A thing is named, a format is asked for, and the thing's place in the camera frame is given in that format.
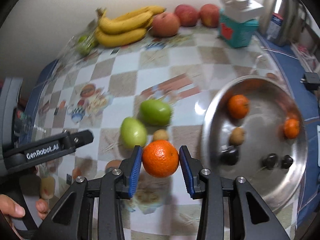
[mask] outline kiwi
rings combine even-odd
[[[245,131],[241,127],[234,128],[229,137],[229,143],[235,146],[239,146],[243,144],[244,135],[245,135]]]
[[[156,140],[169,140],[169,135],[167,133],[167,131],[165,129],[160,129],[155,131],[155,133],[153,134],[153,141]]]

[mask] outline green apple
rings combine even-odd
[[[151,125],[166,126],[172,115],[171,106],[158,99],[145,100],[140,105],[142,119]]]
[[[120,128],[121,139],[127,148],[134,148],[136,145],[144,147],[147,142],[147,129],[139,120],[126,117]]]
[[[81,42],[87,40],[88,38],[89,38],[89,36],[87,36],[87,35],[82,35],[82,36],[79,38],[78,43],[81,43]]]
[[[93,46],[90,43],[82,42],[79,43],[76,46],[76,50],[82,55],[82,56],[88,56],[93,49]]]
[[[94,36],[92,36],[90,39],[89,39],[89,42],[90,44],[93,46],[93,47],[97,47],[99,45],[99,42],[96,40],[96,38]]]

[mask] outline plastic bag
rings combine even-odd
[[[93,20],[83,32],[78,33],[69,40],[57,56],[61,65],[73,64],[94,51],[94,48],[98,46],[94,36],[96,27],[97,23]]]

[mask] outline teal box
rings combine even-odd
[[[259,22],[256,19],[238,23],[225,16],[223,9],[220,9],[219,35],[233,48],[248,46],[258,26]]]

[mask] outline white device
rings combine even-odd
[[[244,23],[263,14],[263,5],[255,0],[223,0],[223,14],[230,19]]]

